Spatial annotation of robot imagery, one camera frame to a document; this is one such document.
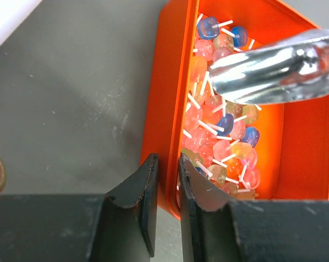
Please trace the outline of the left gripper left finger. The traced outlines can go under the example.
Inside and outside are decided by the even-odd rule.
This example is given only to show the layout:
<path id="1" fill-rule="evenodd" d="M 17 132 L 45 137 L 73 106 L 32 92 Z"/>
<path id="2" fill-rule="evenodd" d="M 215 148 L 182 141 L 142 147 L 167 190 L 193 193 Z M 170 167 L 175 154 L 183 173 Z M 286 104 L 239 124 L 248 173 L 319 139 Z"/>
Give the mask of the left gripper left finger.
<path id="1" fill-rule="evenodd" d="M 149 261 L 159 159 L 105 194 L 0 196 L 0 261 Z"/>

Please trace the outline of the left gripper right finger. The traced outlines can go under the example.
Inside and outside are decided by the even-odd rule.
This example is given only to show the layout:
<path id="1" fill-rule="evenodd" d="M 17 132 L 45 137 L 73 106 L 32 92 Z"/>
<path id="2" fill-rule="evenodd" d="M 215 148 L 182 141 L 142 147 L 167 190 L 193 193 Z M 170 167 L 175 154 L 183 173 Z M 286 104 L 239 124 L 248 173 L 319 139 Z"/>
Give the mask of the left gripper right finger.
<path id="1" fill-rule="evenodd" d="M 329 201 L 244 201 L 178 160 L 184 261 L 329 261 Z"/>

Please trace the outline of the white plastic basket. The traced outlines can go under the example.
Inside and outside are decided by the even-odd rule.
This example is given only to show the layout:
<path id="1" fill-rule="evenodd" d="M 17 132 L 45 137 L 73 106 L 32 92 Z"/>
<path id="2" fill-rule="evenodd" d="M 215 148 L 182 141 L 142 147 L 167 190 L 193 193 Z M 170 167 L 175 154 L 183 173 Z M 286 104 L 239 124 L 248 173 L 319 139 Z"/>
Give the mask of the white plastic basket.
<path id="1" fill-rule="evenodd" d="M 0 46 L 42 0 L 0 0 Z"/>

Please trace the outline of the orange candy tray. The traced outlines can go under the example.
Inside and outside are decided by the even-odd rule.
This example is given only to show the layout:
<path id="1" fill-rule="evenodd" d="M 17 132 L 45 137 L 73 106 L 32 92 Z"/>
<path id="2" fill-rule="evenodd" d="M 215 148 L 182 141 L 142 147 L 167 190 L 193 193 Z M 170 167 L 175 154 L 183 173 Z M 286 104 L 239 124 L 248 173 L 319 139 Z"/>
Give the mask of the orange candy tray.
<path id="1" fill-rule="evenodd" d="M 169 1 L 159 16 L 141 161 L 159 156 L 158 203 L 180 217 L 178 159 L 199 14 L 244 27 L 255 47 L 315 24 L 282 1 Z M 256 128 L 261 199 L 329 198 L 329 95 L 263 106 Z"/>

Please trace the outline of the silver metal scoop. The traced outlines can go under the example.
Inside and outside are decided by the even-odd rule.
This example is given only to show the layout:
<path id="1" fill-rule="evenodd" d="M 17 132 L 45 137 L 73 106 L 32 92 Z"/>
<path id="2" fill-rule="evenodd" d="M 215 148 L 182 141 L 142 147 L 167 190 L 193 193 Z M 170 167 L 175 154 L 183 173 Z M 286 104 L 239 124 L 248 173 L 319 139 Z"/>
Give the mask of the silver metal scoop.
<path id="1" fill-rule="evenodd" d="M 329 95 L 329 29 L 310 29 L 209 67 L 215 91 L 237 104 L 280 104 Z"/>

